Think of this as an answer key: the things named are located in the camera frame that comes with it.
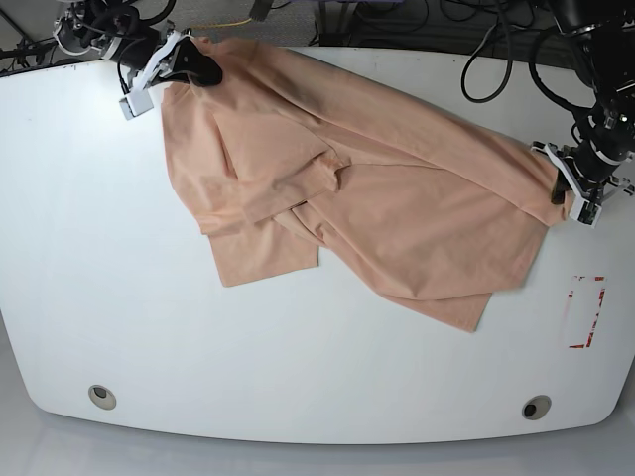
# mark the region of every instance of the wrinkled fabric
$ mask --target wrinkled fabric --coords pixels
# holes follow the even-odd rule
[[[317,266],[323,246],[378,295],[473,331],[567,216],[556,168],[509,138],[294,52],[197,46],[224,79],[166,90],[166,158],[225,286]]]

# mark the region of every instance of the gray floor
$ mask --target gray floor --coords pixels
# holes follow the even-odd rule
[[[141,0],[135,6],[142,18],[161,11],[167,0]],[[276,0],[275,4],[284,3]],[[178,0],[170,15],[178,29],[192,25],[230,23],[249,16],[253,0]],[[56,0],[0,0],[0,7],[34,40],[51,35],[60,2]],[[251,23],[241,27],[206,29],[198,33],[215,40],[239,35],[281,46],[306,45],[314,35],[313,5],[300,1],[281,10],[274,10],[264,23]],[[15,48],[20,37],[0,19],[0,48]]]
[[[161,11],[166,2],[167,0],[140,0],[135,6],[140,9],[143,18]],[[285,2],[286,0],[275,0],[274,5]],[[252,4],[253,0],[178,0],[170,19],[180,30],[195,25],[236,22],[248,18]],[[294,0],[284,9],[272,10],[264,23],[251,22],[239,27],[201,29],[195,33],[209,36],[215,41],[239,36],[278,46],[305,46],[315,34],[314,5],[314,1]],[[61,4],[56,0],[0,0],[0,7],[35,40],[41,40],[51,35],[53,21],[58,15]],[[451,2],[446,2],[445,8],[456,18],[469,14],[469,9],[466,11],[465,7]],[[534,11],[537,17],[534,26],[543,28],[553,24],[549,13],[537,9]],[[530,14],[528,4],[518,0],[518,3],[509,11],[508,17],[511,22],[520,24],[527,23],[531,18]],[[479,13],[464,23],[450,21],[440,10],[440,0],[404,0],[404,5],[397,11],[387,15],[380,14],[379,17],[384,21],[392,21],[392,23],[383,24],[381,28],[393,31],[410,30],[412,25],[417,26],[423,19],[426,19],[426,25],[414,33],[395,36],[369,26],[368,22],[358,21],[354,27],[356,34],[348,40],[348,43],[351,46],[360,47],[416,47],[469,54],[480,43],[485,31],[496,21],[495,15],[486,13]],[[514,38],[516,60],[526,59],[527,50],[533,38],[532,35],[518,35]],[[19,36],[0,19],[0,48],[13,49],[18,41]],[[485,54],[505,58],[507,51],[504,42],[501,41],[495,49],[488,49]],[[56,60],[63,56],[62,52],[57,51]],[[557,41],[547,42],[539,62],[567,67],[570,60],[566,53],[566,46]],[[8,63],[0,61],[0,69],[6,65]]]

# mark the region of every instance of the yellow cable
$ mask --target yellow cable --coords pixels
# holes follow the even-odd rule
[[[195,25],[190,28],[193,30],[207,30],[209,28],[240,27],[241,25],[247,25],[249,22],[251,22],[251,18],[235,23],[211,23],[209,25]]]

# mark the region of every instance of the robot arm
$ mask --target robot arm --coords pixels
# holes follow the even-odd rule
[[[120,104],[127,119],[153,108],[148,88],[165,81],[192,82],[213,86],[222,81],[216,61],[201,54],[191,42],[190,32],[175,31],[168,22],[161,31],[152,28],[172,12],[169,0],[157,15],[141,19],[133,6],[136,0],[63,0],[55,23],[54,37],[72,56],[97,52],[103,60],[117,62],[121,88]],[[121,65],[130,67],[130,78],[121,75]]]
[[[202,55],[191,42],[189,32],[179,33],[174,25],[159,31],[153,26],[166,19],[176,0],[168,0],[159,14],[141,19],[133,6],[136,0],[87,0],[63,2],[54,36],[69,55],[97,51],[105,60],[124,64],[134,77],[120,81],[124,98],[120,101],[127,118],[153,107],[148,88],[163,81],[193,82],[211,86],[221,82],[222,70]],[[635,37],[631,26],[635,7],[631,0],[547,0],[556,27],[543,31],[530,51],[529,68],[538,88],[573,116],[577,145],[558,148],[534,144],[560,170],[553,201],[564,199],[572,190],[575,202],[571,217],[594,226],[602,203],[616,191],[635,193],[625,178],[613,173],[635,157]],[[251,16],[264,19],[270,0],[258,0]],[[571,47],[575,71],[593,89],[596,103],[591,108],[570,104],[554,94],[541,80],[536,59],[541,44],[559,36]]]
[[[635,55],[635,38],[628,27],[635,9],[628,0],[548,0],[548,4],[557,26],[537,37],[530,51],[530,73],[547,97],[572,114],[571,130],[574,134],[577,130],[579,138],[573,135],[574,148],[535,144],[535,149],[560,169],[559,188],[573,190],[571,217],[594,226],[602,202],[616,190],[635,192],[627,179],[613,175],[635,157],[635,63],[629,60]],[[595,94],[593,107],[570,104],[540,80],[536,56],[551,36],[570,45],[577,76]]]

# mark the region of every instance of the round hole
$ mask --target round hole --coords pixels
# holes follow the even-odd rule
[[[523,414],[526,418],[532,417],[536,414],[536,406],[534,404],[529,404],[523,410]]]
[[[93,385],[88,389],[90,401],[102,410],[112,410],[117,406],[117,399],[112,392],[101,385]]]
[[[539,395],[527,402],[522,409],[524,419],[535,421],[544,417],[552,407],[552,399],[546,395]]]
[[[108,393],[106,392],[106,389],[103,389],[101,387],[95,387],[94,389],[92,389],[92,391],[100,399],[105,399],[108,396]]]

